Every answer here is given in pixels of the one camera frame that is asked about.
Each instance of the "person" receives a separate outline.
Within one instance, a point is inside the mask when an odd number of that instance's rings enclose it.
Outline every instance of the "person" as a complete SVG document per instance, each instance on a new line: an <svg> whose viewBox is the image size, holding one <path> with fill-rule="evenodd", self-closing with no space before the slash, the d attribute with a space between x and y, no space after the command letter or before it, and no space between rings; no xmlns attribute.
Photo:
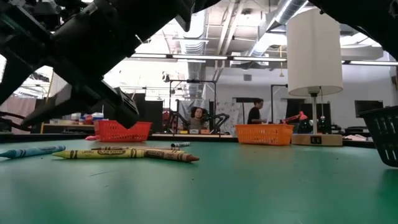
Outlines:
<svg viewBox="0 0 398 224"><path fill-rule="evenodd" d="M206 116L207 111L203 108L196 107L194 106L191 109L191 116L189 117L187 121L187 129L196 129L196 130L202 130L202 129L207 129L208 127L208 122L204 121L203 118Z"/></svg>
<svg viewBox="0 0 398 224"><path fill-rule="evenodd" d="M248 124L261 124L266 123L266 119L261 119L260 110L264 106L264 100L256 98L254 99L254 107L250 109L248 116Z"/></svg>

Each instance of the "computer monitor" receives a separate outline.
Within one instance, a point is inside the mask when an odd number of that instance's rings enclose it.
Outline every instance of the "computer monitor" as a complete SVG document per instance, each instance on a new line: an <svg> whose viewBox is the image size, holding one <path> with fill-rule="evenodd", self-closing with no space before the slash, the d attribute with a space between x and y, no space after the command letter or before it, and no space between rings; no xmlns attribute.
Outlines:
<svg viewBox="0 0 398 224"><path fill-rule="evenodd" d="M383 108L382 100L356 100L355 116L359 118L359 114L365 111Z"/></svg>

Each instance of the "black shirt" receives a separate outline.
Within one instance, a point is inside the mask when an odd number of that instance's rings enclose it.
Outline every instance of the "black shirt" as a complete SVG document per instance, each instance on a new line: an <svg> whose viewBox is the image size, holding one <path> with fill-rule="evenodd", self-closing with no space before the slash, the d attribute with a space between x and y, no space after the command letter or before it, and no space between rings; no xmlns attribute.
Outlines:
<svg viewBox="0 0 398 224"><path fill-rule="evenodd" d="M251 122L253 119L260 119L259 108L253 107L250 109L249 117L248 117L248 124L258 124L258 123Z"/></svg>

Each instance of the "woman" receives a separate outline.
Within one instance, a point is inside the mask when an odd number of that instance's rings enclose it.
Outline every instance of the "woman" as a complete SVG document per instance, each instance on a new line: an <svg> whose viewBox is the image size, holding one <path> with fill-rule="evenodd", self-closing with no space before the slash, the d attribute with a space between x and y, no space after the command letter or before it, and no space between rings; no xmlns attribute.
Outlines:
<svg viewBox="0 0 398 224"><path fill-rule="evenodd" d="M187 129L188 130L202 130L207 129L208 122L204 120L205 116L207 115L207 111L203 108L199 108L194 106L191 109L191 116L187 120Z"/></svg>

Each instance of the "red basket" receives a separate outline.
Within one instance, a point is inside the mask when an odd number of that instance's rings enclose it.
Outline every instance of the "red basket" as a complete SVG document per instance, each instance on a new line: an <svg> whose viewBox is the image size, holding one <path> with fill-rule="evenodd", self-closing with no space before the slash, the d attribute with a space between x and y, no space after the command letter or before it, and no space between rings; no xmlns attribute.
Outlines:
<svg viewBox="0 0 398 224"><path fill-rule="evenodd" d="M126 129L117 121L95 121L94 130L101 142L142 142L148 139L151 122L137 122Z"/></svg>

